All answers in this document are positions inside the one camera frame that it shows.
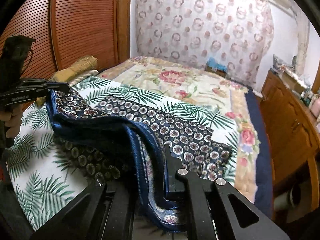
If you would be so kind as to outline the person's left hand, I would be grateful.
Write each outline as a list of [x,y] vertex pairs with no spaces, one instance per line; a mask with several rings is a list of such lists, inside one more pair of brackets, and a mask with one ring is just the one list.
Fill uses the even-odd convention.
[[1,121],[4,126],[8,128],[6,131],[6,138],[15,139],[20,132],[23,116],[23,105],[16,105],[13,110],[8,112],[1,111]]

